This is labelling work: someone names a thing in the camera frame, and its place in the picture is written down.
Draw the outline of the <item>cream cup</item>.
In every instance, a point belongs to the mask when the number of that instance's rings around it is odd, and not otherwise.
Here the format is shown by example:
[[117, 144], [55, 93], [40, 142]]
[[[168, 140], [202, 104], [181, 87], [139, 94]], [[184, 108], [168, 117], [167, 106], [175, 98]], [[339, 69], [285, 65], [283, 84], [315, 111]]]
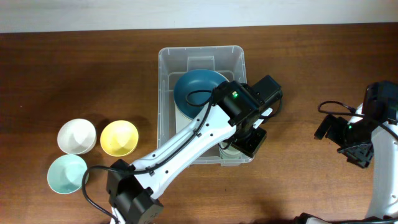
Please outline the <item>cream cup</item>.
[[220, 142], [219, 145], [220, 157], [222, 159], [239, 159], [242, 153], [232, 146], [224, 149], [224, 147], [226, 147], [227, 145], [228, 144], [226, 142]]

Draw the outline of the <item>clear plastic storage bin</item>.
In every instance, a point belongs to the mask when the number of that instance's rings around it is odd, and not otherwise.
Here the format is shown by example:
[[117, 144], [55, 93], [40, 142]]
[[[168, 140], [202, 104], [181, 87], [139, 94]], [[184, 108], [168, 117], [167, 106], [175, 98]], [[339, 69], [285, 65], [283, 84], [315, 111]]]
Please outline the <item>clear plastic storage bin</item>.
[[174, 87], [182, 75], [207, 69], [222, 74], [230, 82], [247, 82], [244, 51], [237, 45], [167, 47], [160, 50], [158, 63], [158, 148], [176, 134]]

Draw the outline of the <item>yellow small bowl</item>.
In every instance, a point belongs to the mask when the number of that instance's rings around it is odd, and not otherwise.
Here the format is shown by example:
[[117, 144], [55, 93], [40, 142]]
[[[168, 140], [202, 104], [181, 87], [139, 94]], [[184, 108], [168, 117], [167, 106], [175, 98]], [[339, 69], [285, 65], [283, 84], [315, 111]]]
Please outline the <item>yellow small bowl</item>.
[[127, 156], [137, 147], [137, 128], [125, 120], [109, 123], [102, 131], [100, 145], [105, 153], [114, 157]]

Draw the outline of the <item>white small bowl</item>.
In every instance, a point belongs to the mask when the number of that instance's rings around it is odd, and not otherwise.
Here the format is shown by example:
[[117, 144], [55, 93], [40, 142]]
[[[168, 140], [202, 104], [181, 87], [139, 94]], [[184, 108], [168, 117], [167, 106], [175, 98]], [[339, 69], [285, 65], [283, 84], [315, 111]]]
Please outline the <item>white small bowl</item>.
[[86, 154], [96, 144], [96, 129], [86, 119], [70, 120], [59, 130], [57, 144], [66, 154]]

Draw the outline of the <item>mint green small bowl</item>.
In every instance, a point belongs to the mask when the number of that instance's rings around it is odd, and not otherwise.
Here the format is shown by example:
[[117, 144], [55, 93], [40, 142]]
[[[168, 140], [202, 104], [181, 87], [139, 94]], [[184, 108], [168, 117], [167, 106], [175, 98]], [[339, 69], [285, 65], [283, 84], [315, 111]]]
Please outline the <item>mint green small bowl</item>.
[[58, 194], [74, 193], [81, 189], [82, 178], [87, 168], [86, 162], [78, 155], [60, 156], [48, 169], [48, 185]]

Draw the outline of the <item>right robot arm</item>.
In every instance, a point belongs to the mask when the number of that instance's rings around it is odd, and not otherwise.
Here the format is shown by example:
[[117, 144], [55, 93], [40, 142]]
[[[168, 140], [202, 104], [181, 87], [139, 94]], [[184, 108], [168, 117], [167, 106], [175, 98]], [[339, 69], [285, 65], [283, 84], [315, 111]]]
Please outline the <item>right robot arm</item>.
[[314, 137], [339, 145], [338, 153], [360, 168], [374, 163], [372, 199], [361, 223], [397, 223], [397, 84], [372, 83], [357, 108], [326, 111]]

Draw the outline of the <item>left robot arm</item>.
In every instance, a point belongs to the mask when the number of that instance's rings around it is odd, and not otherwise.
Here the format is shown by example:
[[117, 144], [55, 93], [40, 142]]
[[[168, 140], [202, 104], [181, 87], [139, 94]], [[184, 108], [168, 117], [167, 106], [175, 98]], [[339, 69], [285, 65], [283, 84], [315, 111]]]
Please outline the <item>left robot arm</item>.
[[205, 108], [164, 145], [131, 164], [119, 159], [111, 165], [106, 185], [111, 223], [150, 223], [162, 211], [158, 198], [174, 178], [223, 141], [254, 157], [267, 134], [259, 125], [281, 98], [280, 85], [269, 75], [253, 86], [218, 85]]

